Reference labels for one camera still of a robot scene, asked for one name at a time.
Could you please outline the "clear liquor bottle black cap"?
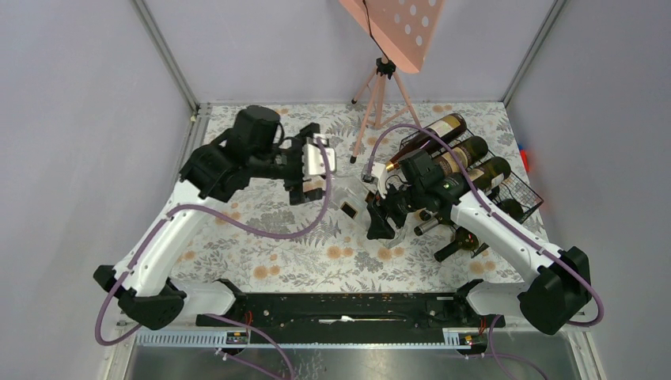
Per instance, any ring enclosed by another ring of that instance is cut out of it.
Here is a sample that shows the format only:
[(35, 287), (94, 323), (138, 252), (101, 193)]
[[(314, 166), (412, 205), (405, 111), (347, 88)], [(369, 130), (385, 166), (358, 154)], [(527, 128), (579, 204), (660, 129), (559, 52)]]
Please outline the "clear liquor bottle black cap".
[(332, 185), (330, 207), (345, 215), (354, 228), (368, 241), (376, 241), (387, 249), (400, 245), (407, 237), (408, 227), (396, 227), (388, 218), (390, 230), (370, 233), (372, 216), (367, 206), (376, 199), (377, 186), (367, 184), (356, 176), (336, 177)]

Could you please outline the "green wine bottle grey cap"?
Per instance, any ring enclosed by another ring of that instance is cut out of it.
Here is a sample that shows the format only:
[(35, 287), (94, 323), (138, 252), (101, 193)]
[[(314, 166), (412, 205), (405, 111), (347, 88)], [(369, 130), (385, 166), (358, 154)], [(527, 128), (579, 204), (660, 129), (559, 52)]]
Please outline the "green wine bottle grey cap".
[(454, 223), (440, 215), (435, 215), (429, 211), (419, 212), (420, 224), (415, 226), (413, 232), (416, 236), (422, 236), (437, 226), (448, 226), (453, 228)]

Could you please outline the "olive wine bottle black cap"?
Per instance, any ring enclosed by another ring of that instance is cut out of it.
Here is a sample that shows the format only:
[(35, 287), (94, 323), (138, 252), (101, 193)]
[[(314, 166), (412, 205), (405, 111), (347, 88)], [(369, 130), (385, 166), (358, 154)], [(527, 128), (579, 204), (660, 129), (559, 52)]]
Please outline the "olive wine bottle black cap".
[(480, 240), (470, 230), (460, 226), (455, 230), (453, 240), (434, 254), (437, 262), (442, 262), (459, 250), (472, 251), (480, 246)]

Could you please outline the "dark wine bottle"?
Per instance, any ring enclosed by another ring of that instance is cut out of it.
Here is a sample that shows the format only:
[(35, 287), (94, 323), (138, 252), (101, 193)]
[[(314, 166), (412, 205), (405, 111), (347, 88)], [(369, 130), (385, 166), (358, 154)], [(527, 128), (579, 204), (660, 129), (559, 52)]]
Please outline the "dark wine bottle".
[(434, 213), (449, 210), (460, 202), (465, 194), (480, 190), (485, 194), (497, 188), (511, 174), (508, 161), (501, 157), (493, 157), (463, 174), (457, 168), (447, 173), (442, 171), (443, 177), (428, 185), (423, 195), (421, 207)]

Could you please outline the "green wine bottle brown label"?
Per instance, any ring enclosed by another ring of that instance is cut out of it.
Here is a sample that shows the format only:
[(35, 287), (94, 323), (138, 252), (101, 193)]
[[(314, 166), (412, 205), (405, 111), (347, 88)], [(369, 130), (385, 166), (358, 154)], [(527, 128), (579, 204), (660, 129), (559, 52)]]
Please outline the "green wine bottle brown label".
[(479, 161), (487, 154), (488, 145), (483, 138), (472, 136), (455, 145), (452, 152), (455, 153), (457, 158), (454, 158), (451, 153), (445, 152), (433, 159), (433, 163), (438, 165), (445, 175), (459, 173), (461, 171), (460, 166), (467, 169), (470, 165)]

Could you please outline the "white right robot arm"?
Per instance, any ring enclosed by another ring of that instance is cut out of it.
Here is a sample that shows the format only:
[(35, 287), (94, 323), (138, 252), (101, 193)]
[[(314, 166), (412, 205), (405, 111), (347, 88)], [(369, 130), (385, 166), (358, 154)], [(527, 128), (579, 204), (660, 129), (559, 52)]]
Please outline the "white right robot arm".
[(589, 258), (579, 248), (561, 249), (536, 236), (503, 212), (485, 193), (470, 188), (462, 173), (445, 175), (428, 154), (415, 151), (401, 162), (408, 185), (386, 185), (387, 169), (369, 162), (362, 179), (377, 185), (369, 202), (371, 240), (391, 238), (407, 214), (427, 209), (474, 233), (522, 277), (520, 283), (473, 280), (458, 290), (453, 313), (473, 326), (486, 315), (523, 317), (538, 331), (553, 335), (572, 322), (592, 299)]

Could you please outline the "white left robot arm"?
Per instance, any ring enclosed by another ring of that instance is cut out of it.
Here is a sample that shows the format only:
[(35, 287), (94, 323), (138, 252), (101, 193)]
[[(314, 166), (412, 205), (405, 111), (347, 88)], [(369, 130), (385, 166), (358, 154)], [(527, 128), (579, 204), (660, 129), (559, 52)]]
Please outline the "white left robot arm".
[(117, 264), (101, 265), (94, 280), (108, 300), (140, 326), (159, 330), (180, 317), (215, 314), (226, 325), (245, 317), (245, 305), (222, 281), (189, 283), (171, 278), (189, 241), (222, 206), (253, 179), (283, 183), (293, 205), (326, 200), (323, 189), (306, 191), (313, 177), (336, 171), (336, 153), (318, 123), (288, 136), (270, 108), (249, 105), (233, 125), (196, 148), (172, 193), (143, 239)]

